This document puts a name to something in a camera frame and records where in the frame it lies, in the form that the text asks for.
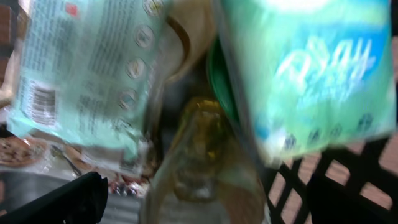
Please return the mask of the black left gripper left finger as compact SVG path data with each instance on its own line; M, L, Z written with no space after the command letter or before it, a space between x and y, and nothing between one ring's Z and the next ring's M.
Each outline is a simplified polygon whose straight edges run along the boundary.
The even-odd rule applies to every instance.
M29 172L1 172L1 223L99 223L108 180L89 172L67 181Z

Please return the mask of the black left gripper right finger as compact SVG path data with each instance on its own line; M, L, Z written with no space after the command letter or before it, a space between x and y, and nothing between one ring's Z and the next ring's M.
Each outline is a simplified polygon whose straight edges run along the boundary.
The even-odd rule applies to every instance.
M313 174L307 184L307 206L313 224L388 224L397 217L320 174Z

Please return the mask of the yellow liquid bottle grey cap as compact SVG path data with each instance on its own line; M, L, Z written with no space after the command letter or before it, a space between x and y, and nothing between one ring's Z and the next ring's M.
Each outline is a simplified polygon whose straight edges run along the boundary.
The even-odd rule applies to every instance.
M150 183L139 223L268 223L254 164L220 104L192 98Z

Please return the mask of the green white Knorr container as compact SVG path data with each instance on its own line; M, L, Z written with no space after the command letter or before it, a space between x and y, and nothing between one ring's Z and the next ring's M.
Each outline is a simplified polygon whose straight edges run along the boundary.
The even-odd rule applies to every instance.
M239 122L264 165L396 130L393 4L211 3Z

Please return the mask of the mint green snack packet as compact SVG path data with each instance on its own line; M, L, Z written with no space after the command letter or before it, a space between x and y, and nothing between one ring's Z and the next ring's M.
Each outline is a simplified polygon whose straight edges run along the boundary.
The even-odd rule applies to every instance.
M8 130L138 154L168 0L35 0Z

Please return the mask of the brown printed snack pouch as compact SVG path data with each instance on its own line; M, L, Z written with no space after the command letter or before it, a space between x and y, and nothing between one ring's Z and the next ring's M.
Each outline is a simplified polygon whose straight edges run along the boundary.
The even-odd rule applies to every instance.
M22 48L30 21L32 1L19 1L16 48L6 68L1 98L12 104L19 89ZM125 159L121 152L69 144L58 137L34 131L1 139L1 164L23 167L29 172L74 179L87 172L107 177L112 188L125 185L129 193L144 196L149 179L159 164L157 131L165 87L181 79L200 59L215 37L211 3L204 0L171 1L159 38L155 72L150 78L149 99L144 111L143 135L138 154Z

